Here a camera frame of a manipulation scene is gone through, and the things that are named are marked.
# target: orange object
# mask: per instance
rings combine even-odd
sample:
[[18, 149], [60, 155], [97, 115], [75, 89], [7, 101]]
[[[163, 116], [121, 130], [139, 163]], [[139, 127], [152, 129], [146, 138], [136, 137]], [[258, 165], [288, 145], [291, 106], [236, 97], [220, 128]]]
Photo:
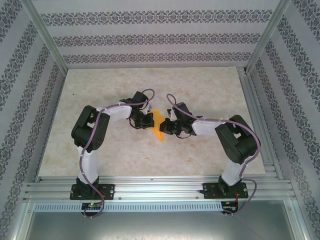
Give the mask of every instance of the orange object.
[[160, 131], [160, 124], [165, 121], [165, 117], [156, 108], [153, 108], [151, 113], [153, 113], [153, 121], [154, 121], [154, 127], [151, 127], [151, 128], [154, 131], [155, 135], [157, 135], [157, 137], [160, 139], [160, 141], [163, 142], [165, 134], [162, 131]]

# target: black mounting bracket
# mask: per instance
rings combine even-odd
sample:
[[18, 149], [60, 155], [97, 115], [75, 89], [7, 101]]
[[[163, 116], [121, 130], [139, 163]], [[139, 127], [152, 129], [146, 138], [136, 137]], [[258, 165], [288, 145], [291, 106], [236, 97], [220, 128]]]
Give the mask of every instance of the black mounting bracket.
[[[115, 195], [114, 184], [100, 184], [99, 178], [93, 183], [100, 193], [102, 193], [104, 200], [113, 200]], [[76, 184], [73, 184], [70, 192], [70, 200], [101, 200], [99, 194], [94, 191], [89, 184], [85, 184], [76, 179]]]
[[239, 209], [239, 202], [238, 201], [222, 201], [222, 214], [234, 214]]
[[91, 217], [97, 214], [97, 212], [100, 211], [102, 208], [102, 203], [101, 202], [84, 202], [81, 205], [81, 213], [82, 215]]
[[247, 199], [249, 197], [247, 185], [244, 182], [230, 187], [227, 194], [224, 194], [219, 189], [218, 182], [205, 182], [202, 187], [203, 190], [200, 190], [200, 193], [203, 194], [204, 199], [235, 199], [236, 194], [238, 194], [239, 199]]

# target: wallpaper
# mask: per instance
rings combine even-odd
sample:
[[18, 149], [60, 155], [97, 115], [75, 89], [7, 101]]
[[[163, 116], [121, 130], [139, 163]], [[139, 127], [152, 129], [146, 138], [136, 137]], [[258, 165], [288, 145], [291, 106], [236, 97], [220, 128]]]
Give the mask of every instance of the wallpaper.
[[0, 240], [37, 174], [64, 83], [18, 0], [0, 0]]
[[70, 69], [244, 67], [279, 0], [35, 0]]
[[311, 239], [320, 239], [319, 18], [319, 0], [293, 0], [250, 73]]

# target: marble-pattern floor panel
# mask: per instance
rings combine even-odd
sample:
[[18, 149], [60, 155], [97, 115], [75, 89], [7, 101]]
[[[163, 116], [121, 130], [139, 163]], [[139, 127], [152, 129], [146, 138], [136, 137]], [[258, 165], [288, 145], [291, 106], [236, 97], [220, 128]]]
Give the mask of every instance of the marble-pattern floor panel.
[[[69, 70], [39, 175], [78, 175], [71, 131], [86, 105], [106, 107], [148, 88], [155, 90], [152, 107], [165, 117], [171, 107], [166, 94], [172, 93], [193, 115], [220, 119], [239, 114], [252, 126], [235, 67]], [[220, 175], [227, 163], [218, 137], [164, 135], [161, 142], [151, 129], [136, 130], [125, 119], [109, 124], [98, 157], [99, 175], [117, 177]], [[260, 156], [245, 170], [264, 173]]]

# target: enclosure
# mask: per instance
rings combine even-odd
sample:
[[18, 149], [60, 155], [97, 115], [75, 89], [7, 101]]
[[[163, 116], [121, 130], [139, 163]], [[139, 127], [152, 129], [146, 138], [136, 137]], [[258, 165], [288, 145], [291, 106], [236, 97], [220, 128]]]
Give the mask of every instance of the enclosure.
[[[0, 0], [0, 239], [320, 239], [319, 5]], [[122, 119], [97, 153], [111, 199], [84, 219], [91, 201], [71, 199], [77, 119], [150, 88], [163, 119], [171, 93], [203, 122], [252, 128], [247, 205], [207, 197], [228, 167], [218, 137], [161, 141]], [[222, 214], [233, 202], [239, 214]]]

